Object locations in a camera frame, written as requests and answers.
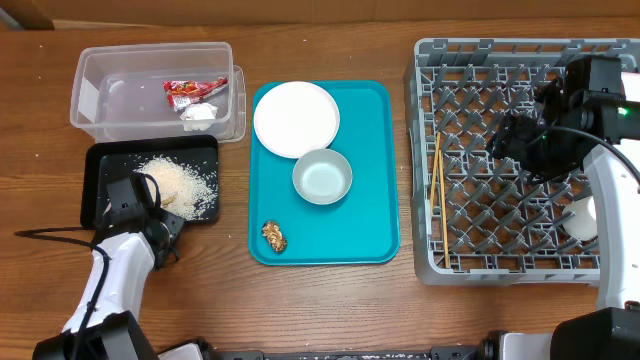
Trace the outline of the black plastic tray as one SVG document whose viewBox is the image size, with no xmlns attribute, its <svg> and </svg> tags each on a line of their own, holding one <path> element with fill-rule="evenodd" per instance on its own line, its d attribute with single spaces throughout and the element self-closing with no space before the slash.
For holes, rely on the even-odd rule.
<svg viewBox="0 0 640 360">
<path fill-rule="evenodd" d="M 192 135 L 146 140 L 96 144 L 89 148 L 85 159 L 80 223 L 92 228 L 102 220 L 109 197 L 106 185 L 133 174 L 125 173 L 120 159 L 124 155 L 153 154 L 187 156 L 218 161 L 218 141 L 210 135 Z"/>
</svg>

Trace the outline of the white paper cup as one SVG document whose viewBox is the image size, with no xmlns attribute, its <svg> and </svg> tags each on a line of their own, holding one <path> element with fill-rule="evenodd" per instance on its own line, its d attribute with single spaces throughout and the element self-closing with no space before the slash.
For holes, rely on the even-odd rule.
<svg viewBox="0 0 640 360">
<path fill-rule="evenodd" d="M 563 223 L 569 236 L 579 241 L 589 241 L 597 236 L 596 208 L 592 196 L 567 205 L 563 214 L 569 215 L 569 218 Z"/>
</svg>

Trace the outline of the white tissue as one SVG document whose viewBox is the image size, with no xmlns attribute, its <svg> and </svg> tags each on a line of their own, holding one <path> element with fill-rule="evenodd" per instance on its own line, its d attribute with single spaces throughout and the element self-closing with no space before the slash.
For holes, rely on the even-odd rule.
<svg viewBox="0 0 640 360">
<path fill-rule="evenodd" d="M 180 115 L 185 131 L 205 131 L 216 119 L 218 108 L 209 103 L 192 104 Z"/>
</svg>

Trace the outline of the red snack wrapper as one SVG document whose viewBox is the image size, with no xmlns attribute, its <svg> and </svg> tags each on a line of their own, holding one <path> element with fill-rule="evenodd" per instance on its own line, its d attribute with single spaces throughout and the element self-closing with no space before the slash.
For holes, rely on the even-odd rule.
<svg viewBox="0 0 640 360">
<path fill-rule="evenodd" d="M 229 84 L 226 77 L 219 77 L 212 82 L 167 81 L 163 83 L 169 106 L 174 112 L 185 110 L 188 106 L 200 103 L 204 99 L 216 95 Z"/>
</svg>

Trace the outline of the brown food scrap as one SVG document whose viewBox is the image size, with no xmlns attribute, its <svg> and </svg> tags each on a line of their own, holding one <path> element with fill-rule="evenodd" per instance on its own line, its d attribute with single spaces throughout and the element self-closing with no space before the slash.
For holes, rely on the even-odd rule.
<svg viewBox="0 0 640 360">
<path fill-rule="evenodd" d="M 288 240 L 282 233 L 277 222 L 267 221 L 262 227 L 262 236 L 266 239 L 274 252 L 282 253 L 286 250 Z"/>
</svg>

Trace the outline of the large white plate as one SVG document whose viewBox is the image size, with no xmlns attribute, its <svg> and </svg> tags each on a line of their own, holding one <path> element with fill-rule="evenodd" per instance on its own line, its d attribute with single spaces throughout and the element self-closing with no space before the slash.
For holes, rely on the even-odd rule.
<svg viewBox="0 0 640 360">
<path fill-rule="evenodd" d="M 311 82 L 292 81 L 262 96 L 254 110 L 253 128 L 269 151 L 297 159 L 327 148 L 337 136 L 340 120 L 338 105 L 328 91 Z"/>
</svg>

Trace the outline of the grey bowl of rice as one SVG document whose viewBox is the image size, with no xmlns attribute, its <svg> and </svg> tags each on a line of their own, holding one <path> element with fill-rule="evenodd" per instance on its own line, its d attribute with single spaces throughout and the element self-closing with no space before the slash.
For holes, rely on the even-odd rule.
<svg viewBox="0 0 640 360">
<path fill-rule="evenodd" d="M 292 173 L 293 186 L 311 204 L 330 205 L 350 190 L 353 171 L 347 159 L 331 149 L 316 149 L 301 156 Z"/>
</svg>

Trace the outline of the teal serving tray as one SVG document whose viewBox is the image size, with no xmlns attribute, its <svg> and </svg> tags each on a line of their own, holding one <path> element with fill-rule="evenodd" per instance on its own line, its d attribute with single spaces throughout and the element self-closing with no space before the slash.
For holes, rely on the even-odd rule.
<svg viewBox="0 0 640 360">
<path fill-rule="evenodd" d="M 251 145 L 248 248 L 269 266 L 383 264 L 401 244 L 391 99 L 373 80 L 322 81 L 341 121 L 331 149 L 353 170 L 349 192 L 338 202 L 315 205 L 293 186 L 294 160 L 280 157 L 258 139 Z M 276 253 L 262 236 L 267 221 L 288 240 Z"/>
</svg>

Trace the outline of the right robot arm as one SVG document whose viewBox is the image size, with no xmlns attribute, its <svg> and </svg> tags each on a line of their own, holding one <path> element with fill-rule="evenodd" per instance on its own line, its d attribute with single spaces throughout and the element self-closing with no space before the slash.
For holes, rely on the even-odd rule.
<svg viewBox="0 0 640 360">
<path fill-rule="evenodd" d="M 639 356 L 639 105 L 623 92 L 621 61 L 589 55 L 536 96 L 542 118 L 507 115 L 486 149 L 530 183 L 580 168 L 595 203 L 600 284 L 595 311 L 550 334 L 494 332 L 481 359 L 636 359 Z"/>
</svg>

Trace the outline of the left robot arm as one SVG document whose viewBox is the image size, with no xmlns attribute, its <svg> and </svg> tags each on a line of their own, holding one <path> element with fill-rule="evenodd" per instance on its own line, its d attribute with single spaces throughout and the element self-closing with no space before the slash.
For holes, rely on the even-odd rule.
<svg viewBox="0 0 640 360">
<path fill-rule="evenodd" d="M 39 342 L 34 359 L 157 359 L 138 317 L 145 282 L 177 254 L 185 220 L 161 207 L 156 180 L 135 173 L 106 186 L 110 205 L 87 246 L 92 269 L 61 333 Z"/>
</svg>

